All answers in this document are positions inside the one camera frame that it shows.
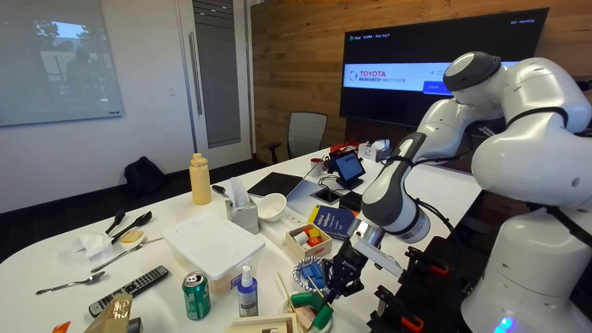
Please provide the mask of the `blue patterned bowl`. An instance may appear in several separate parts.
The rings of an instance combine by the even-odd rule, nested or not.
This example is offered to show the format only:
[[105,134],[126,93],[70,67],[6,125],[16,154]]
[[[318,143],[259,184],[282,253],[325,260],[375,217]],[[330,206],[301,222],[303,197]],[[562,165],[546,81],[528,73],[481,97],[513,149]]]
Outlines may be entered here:
[[296,284],[300,286],[306,292],[314,292],[315,289],[309,283],[308,277],[312,276],[317,283],[319,288],[323,289],[324,292],[324,280],[322,271],[322,258],[321,257],[307,257],[301,259],[292,270],[292,276]]

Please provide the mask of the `grey tissue box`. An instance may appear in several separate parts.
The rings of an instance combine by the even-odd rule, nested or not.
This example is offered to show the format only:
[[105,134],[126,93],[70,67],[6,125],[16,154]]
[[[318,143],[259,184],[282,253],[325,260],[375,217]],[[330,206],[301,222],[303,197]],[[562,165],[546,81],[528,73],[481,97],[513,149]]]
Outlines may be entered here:
[[252,234],[259,233],[258,207],[238,177],[229,179],[225,205],[229,221]]

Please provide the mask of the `wooden frame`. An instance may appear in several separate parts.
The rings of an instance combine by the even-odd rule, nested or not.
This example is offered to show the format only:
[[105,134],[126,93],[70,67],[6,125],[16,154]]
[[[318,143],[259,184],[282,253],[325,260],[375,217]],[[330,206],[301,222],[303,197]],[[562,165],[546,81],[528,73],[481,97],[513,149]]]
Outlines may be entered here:
[[224,333],[300,333],[292,313],[240,317],[226,326]]

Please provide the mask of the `wooden box of toy blocks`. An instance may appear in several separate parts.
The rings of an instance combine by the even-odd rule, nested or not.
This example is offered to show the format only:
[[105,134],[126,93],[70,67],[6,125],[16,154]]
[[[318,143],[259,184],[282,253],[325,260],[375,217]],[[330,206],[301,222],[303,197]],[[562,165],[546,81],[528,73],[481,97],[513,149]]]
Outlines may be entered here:
[[295,259],[327,257],[332,252],[333,239],[313,224],[307,224],[285,233],[287,252]]

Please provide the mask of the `tablet on stand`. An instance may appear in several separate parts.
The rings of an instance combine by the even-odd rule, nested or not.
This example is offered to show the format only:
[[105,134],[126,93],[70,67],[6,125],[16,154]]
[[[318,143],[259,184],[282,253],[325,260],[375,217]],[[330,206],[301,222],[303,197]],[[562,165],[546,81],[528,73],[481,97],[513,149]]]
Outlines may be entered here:
[[355,150],[335,155],[333,164],[339,175],[337,183],[343,189],[352,191],[363,183],[361,176],[366,174],[366,170]]

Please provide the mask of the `white tissue box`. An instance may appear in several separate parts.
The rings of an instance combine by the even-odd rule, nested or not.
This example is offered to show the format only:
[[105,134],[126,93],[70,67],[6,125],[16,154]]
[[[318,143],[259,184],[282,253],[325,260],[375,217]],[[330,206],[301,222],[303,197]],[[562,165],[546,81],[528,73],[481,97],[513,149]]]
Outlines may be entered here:
[[358,146],[358,156],[364,160],[380,162],[391,156],[392,148],[389,139],[363,142]]

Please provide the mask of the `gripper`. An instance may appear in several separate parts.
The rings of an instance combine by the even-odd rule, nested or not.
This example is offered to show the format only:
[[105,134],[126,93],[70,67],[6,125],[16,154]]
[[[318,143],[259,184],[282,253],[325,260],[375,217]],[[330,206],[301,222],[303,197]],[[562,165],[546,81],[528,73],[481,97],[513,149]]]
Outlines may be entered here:
[[366,256],[353,248],[350,240],[345,240],[334,255],[334,264],[332,259],[323,259],[324,304],[332,306],[339,297],[349,297],[362,291],[361,273],[367,261]]

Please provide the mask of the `white bowl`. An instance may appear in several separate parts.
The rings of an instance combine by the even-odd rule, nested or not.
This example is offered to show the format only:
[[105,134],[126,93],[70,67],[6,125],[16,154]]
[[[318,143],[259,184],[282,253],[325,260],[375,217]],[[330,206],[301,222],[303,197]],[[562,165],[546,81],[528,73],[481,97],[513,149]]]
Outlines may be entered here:
[[257,202],[258,218],[265,222],[279,221],[287,207],[287,198],[280,193],[271,193]]

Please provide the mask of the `white crumpled napkin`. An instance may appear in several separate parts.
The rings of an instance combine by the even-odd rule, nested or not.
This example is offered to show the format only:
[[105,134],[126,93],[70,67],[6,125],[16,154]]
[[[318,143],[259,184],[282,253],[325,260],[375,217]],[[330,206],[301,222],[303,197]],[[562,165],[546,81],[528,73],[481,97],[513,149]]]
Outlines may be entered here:
[[104,259],[114,251],[112,238],[104,232],[76,237],[70,250],[72,253],[84,252],[88,260]]

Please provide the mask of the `black closed laptop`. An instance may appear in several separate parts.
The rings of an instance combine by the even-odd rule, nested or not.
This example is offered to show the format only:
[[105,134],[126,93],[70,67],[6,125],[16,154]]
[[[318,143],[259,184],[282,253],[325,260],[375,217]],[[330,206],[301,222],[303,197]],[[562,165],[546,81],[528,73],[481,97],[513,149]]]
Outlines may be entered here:
[[302,180],[303,177],[300,176],[271,172],[257,184],[250,187],[247,192],[256,197],[264,197],[273,193],[279,193],[287,197]]

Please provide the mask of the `green soda can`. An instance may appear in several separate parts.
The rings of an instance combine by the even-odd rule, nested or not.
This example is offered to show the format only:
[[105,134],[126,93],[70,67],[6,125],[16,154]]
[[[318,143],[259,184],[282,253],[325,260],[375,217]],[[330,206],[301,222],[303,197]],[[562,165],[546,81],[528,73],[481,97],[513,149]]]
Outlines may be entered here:
[[211,310],[209,280],[200,271],[190,272],[182,283],[186,315],[190,320],[202,320]]

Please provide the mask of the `black plastic utensil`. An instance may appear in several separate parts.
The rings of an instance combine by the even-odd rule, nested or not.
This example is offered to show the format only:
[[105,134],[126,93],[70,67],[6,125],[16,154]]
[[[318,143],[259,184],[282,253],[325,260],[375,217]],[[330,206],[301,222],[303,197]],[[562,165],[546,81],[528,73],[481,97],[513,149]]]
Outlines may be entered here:
[[124,219],[126,215],[125,210],[120,210],[114,216],[113,222],[110,227],[105,231],[105,234],[109,235],[118,225],[120,225],[121,221]]

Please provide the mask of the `door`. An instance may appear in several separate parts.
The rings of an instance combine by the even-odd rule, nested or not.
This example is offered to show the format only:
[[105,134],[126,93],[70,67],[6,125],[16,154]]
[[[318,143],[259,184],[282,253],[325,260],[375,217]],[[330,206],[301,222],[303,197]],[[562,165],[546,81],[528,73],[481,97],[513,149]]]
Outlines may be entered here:
[[[253,156],[249,36],[241,0],[175,0],[195,153],[210,169]],[[203,115],[199,116],[188,34],[195,33]]]

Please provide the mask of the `clear bowl with green toys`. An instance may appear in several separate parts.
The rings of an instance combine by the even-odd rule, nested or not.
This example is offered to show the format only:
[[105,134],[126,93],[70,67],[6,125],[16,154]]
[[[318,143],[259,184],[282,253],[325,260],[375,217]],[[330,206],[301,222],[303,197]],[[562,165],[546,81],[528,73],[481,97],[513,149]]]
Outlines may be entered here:
[[300,292],[292,293],[290,299],[285,300],[280,308],[281,314],[293,313],[296,310],[296,317],[300,321],[299,333],[330,333],[333,325],[333,316],[328,317],[324,327],[317,327],[313,324],[321,310],[324,293]]

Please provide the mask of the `white plastic lidded container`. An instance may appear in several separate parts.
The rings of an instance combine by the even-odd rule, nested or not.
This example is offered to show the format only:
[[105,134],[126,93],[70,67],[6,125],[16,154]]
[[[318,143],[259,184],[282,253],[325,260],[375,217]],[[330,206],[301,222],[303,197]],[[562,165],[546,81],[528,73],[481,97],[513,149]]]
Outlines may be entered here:
[[241,280],[246,265],[256,272],[265,241],[214,213],[201,213],[163,230],[174,259],[207,276],[210,290],[224,295]]

